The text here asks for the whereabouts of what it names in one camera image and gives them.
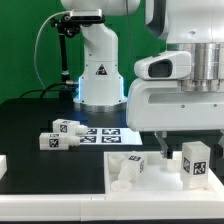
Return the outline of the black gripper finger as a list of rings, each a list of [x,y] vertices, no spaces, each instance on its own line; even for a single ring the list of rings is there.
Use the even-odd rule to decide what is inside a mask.
[[[222,136],[218,141],[218,149],[221,154],[224,154],[224,130],[221,131]]]

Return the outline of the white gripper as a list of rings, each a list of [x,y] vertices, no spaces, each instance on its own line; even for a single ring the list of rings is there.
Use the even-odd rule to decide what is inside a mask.
[[[137,78],[128,93],[126,123],[134,131],[155,131],[166,158],[166,131],[224,129],[224,80],[211,92],[185,92],[191,55],[165,51],[135,63]]]

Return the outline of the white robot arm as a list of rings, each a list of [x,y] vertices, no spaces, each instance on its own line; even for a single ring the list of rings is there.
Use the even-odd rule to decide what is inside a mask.
[[[127,3],[97,6],[90,0],[63,0],[66,9],[100,8],[105,15],[120,15]],[[140,0],[130,0],[134,12]],[[140,53],[155,40],[166,41],[165,51],[136,61],[137,77],[130,85],[126,122],[134,131],[167,132],[224,129],[224,0],[145,0],[143,20],[134,22]],[[123,87],[115,59],[117,45],[101,49],[106,27],[84,28],[85,61],[79,79],[79,103],[86,106],[114,106]]]

